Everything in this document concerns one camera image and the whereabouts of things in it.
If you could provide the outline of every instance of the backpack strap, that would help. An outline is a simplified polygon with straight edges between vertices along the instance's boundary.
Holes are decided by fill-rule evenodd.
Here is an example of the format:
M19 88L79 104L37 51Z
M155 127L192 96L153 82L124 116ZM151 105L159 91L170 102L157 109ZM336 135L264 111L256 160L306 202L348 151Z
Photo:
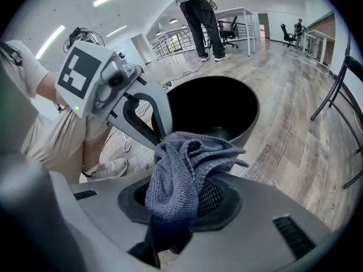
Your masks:
M12 58L12 60L14 60L17 66L22 66L23 59L16 49L5 42L0 42L0 47Z

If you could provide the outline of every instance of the railing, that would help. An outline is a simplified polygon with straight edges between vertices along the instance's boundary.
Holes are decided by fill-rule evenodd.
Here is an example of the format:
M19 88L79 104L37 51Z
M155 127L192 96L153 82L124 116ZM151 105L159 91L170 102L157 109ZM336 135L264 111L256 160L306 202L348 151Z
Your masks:
M236 23L235 28L237 37L233 40L247 39L246 25L244 23ZM210 40L206 29L202 27L202 31L204 36L204 46L210 47ZM248 31L250 38L252 38L252 31L254 31L253 26L249 25ZM157 60L176 53L186 52L188 54L188 51L196 50L193 35L189 27L166 31L151 44Z

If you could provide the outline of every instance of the wooden floor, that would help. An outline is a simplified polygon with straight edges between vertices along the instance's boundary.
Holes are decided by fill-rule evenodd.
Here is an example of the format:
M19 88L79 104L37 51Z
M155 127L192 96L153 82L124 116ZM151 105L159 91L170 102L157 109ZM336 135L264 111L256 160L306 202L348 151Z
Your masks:
M225 75L248 84L258 95L261 113L245 145L247 153L241 156L250 167L235 166L231 173L275 186L330 229L338 229L349 219L362 181L347 190L342 185L362 170L363 161L361 156L354 156L354 137L336 110L325 107L314 122L310 121L331 88L332 79L296 58L296 50L279 42L258 41L251 57L247 56L246 41L239 45L239 49L227 49L230 59L210 60L197 73L174 81L175 85L208 75ZM189 52L153 62L145 72L162 83L200 66L197 55ZM363 139L348 103L340 97L336 103ZM144 114L148 105L138 113ZM237 110L243 108L246 106L236 106ZM145 122L150 121L151 112L150 107L142 117ZM128 139L132 148L126 153L123 135L116 130L101 161L129 159L128 175L152 168L153 151Z

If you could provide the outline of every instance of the gray plastic surface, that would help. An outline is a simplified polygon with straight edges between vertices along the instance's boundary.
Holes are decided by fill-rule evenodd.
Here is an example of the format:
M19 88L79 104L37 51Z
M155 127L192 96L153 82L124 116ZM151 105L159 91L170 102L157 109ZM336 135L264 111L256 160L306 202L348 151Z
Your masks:
M73 193L85 190L97 192L97 195L81 199L78 204L93 224L122 250L128 251L142 242L147 226L132 223L119 208L117 198L124 188L150 174L151 171L133 173L131 176L71 186Z
M330 234L317 217L272 186L226 174L216 178L240 192L240 213L218 232L194 233L169 271L274 271L291 264L296 259L272 223L286 214L316 245Z
M92 222L123 249L140 240L146 227L130 223L121 215L117 195L148 174L72 186L73 192L92 189L99 193L79 204ZM222 230L194 233L168 271L273 271L292 264L296 259L272 222L279 216L290 215L315 245L330 234L317 217L272 186L224 173L213 177L240 193L242 208Z
M133 179L146 175L139 174ZM127 253L129 247L144 239L146 227L130 224L118 209L117 196L114 196L124 186L122 179L126 177L74 186L74 193L89 189L99 192L80 201L74 198L63 175L52 172L51 178L60 210L83 254L87 271L158 271Z

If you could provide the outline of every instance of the person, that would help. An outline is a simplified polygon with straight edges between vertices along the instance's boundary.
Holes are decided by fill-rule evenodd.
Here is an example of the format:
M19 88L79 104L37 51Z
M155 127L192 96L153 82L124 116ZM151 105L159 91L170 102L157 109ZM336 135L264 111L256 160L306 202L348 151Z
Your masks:
M295 24L295 35L296 35L296 43L295 48L300 49L300 42L302 36L302 19L299 19L298 23Z
M213 9L216 8L217 6L214 3L214 0L191 0L180 4L180 9L193 34L198 55L203 62L207 61L209 57L208 53L205 52L202 24L204 25L212 44L214 60L222 61L228 58L221 43L217 20L213 11Z
M0 47L0 63L9 78L26 97L36 94L65 106L53 121L38 115L32 129L21 148L21 153L35 159L49 171L57 171L65 176L69 184L79 183L83 173L87 181L121 176L128 162L116 159L110 163L100 163L102 148L112 126L99 126L92 115L79 118L60 96L55 88L55 77L34 57L21 41L6 43L22 59L21 66Z

